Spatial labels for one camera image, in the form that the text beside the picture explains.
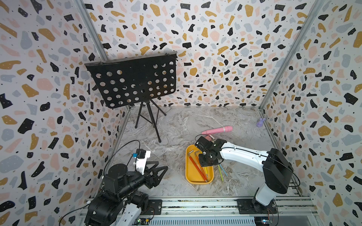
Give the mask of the green hex key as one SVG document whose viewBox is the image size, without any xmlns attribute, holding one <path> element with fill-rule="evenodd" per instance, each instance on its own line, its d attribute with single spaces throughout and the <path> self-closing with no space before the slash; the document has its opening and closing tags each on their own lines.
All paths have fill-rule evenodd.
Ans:
<svg viewBox="0 0 362 226">
<path fill-rule="evenodd" d="M 222 176 L 222 171 L 221 171 L 221 167 L 220 167 L 220 165 L 218 165 L 218 170 L 219 170 L 219 174 L 220 174 L 220 177 L 221 177 L 222 183 L 224 184 L 224 179 L 223 179 L 223 176 Z"/>
</svg>

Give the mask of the orange hex key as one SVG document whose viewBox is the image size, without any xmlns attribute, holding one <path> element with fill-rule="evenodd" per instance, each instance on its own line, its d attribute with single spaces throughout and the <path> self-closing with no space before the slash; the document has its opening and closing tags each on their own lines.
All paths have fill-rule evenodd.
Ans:
<svg viewBox="0 0 362 226">
<path fill-rule="evenodd" d="M 198 165 L 199 165 L 199 168 L 201 169 L 201 171 L 202 171 L 202 173 L 203 173 L 203 175 L 204 175 L 204 177 L 205 177 L 205 181 L 207 182 L 207 179 L 208 179 L 208 178 L 206 178 L 205 169 L 204 169 L 204 167 L 201 166 L 201 163 L 200 163 L 200 160 L 199 160 L 199 155 L 200 155 L 200 154 L 201 154 L 201 151 L 196 151 L 196 152 L 194 153 L 194 155 L 195 155 L 195 157 L 196 157 L 196 160 L 197 160 L 197 163 L 198 163 Z"/>
</svg>

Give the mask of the red hex key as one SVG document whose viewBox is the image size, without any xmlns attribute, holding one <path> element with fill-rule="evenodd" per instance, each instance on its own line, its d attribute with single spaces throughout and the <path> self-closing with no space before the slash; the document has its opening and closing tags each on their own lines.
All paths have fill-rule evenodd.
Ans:
<svg viewBox="0 0 362 226">
<path fill-rule="evenodd" d="M 197 164 L 197 162 L 195 161 L 195 159 L 192 157 L 192 155 L 194 155 L 194 150 L 191 150 L 190 152 L 188 152 L 187 154 L 187 159 L 189 160 L 190 166 L 187 167 L 187 172 L 188 172 L 188 176 L 187 179 L 189 181 L 191 181 L 192 183 L 202 183 L 205 182 L 205 177 L 201 171 L 201 169 L 199 168 L 199 165 Z"/>
</svg>

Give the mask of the yellow plastic storage box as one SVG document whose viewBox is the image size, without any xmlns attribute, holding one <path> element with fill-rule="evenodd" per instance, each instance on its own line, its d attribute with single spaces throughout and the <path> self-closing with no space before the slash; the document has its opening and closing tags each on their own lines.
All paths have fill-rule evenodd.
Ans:
<svg viewBox="0 0 362 226">
<path fill-rule="evenodd" d="M 201 151 L 195 145 L 190 145 L 186 149 L 185 177 L 190 184 L 206 185 L 214 180 L 213 166 L 201 168 L 200 154 L 202 154 Z"/>
</svg>

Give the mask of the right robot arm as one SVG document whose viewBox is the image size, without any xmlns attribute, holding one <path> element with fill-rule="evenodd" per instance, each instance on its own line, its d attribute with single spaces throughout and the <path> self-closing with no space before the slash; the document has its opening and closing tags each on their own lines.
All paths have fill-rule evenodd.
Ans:
<svg viewBox="0 0 362 226">
<path fill-rule="evenodd" d="M 229 160 L 248 165 L 264 174 L 265 182 L 251 200 L 251 206 L 256 212 L 266 209 L 276 196 L 288 191 L 294 169 L 278 149 L 258 151 L 237 146 L 224 139 L 210 141 L 205 137 L 200 137 L 195 146 L 201 151 L 202 167 L 220 165 L 224 160 Z"/>
</svg>

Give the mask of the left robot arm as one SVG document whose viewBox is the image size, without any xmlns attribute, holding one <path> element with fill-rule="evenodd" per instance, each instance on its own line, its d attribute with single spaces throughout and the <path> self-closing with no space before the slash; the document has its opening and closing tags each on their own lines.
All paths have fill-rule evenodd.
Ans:
<svg viewBox="0 0 362 226">
<path fill-rule="evenodd" d="M 159 167 L 159 162 L 146 162 L 144 173 L 129 171 L 125 164 L 113 165 L 103 178 L 101 191 L 90 202 L 84 220 L 87 226 L 110 226 L 116 222 L 119 226 L 131 226 L 142 214 L 156 211 L 149 204 L 149 195 L 138 193 L 138 189 L 146 186 L 157 187 L 168 170 L 167 166 Z"/>
</svg>

